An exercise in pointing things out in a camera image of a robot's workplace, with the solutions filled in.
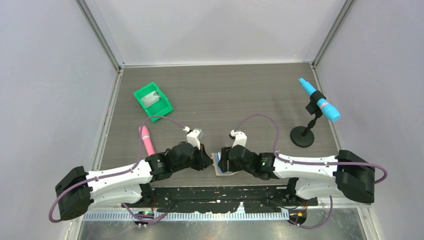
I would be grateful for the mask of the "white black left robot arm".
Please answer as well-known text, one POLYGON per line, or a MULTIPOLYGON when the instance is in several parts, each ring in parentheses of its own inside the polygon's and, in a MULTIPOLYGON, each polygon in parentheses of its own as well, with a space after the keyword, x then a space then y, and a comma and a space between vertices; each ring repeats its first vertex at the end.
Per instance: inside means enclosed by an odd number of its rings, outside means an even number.
POLYGON ((107 205, 138 203, 141 207, 148 207, 154 197, 143 185, 169 179, 174 173, 188 168, 202 171, 212 164, 203 144, 193 146, 180 142, 164 152, 122 167, 85 171, 83 166, 77 166, 56 184, 56 200, 48 217, 52 223, 58 223, 107 205))

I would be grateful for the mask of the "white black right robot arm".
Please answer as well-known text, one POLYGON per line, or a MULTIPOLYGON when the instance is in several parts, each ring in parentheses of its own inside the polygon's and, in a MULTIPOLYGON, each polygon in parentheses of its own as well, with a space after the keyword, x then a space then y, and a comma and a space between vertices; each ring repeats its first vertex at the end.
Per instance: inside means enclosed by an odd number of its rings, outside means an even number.
POLYGON ((213 160, 222 175, 244 171, 264 181, 289 179, 285 198, 291 205, 326 196, 344 196, 363 204, 375 201, 376 167, 349 150, 327 157, 294 157, 255 153, 236 145, 223 147, 213 160))

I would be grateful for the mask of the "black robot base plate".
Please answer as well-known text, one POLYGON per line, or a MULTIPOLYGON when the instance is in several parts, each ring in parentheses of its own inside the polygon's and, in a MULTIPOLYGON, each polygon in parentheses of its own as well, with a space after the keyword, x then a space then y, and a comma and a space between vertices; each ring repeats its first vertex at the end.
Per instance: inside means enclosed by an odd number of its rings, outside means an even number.
POLYGON ((155 187, 142 186, 141 199, 131 208, 154 208, 160 213, 276 213, 281 209, 318 205, 317 198, 304 200, 287 185, 155 187))

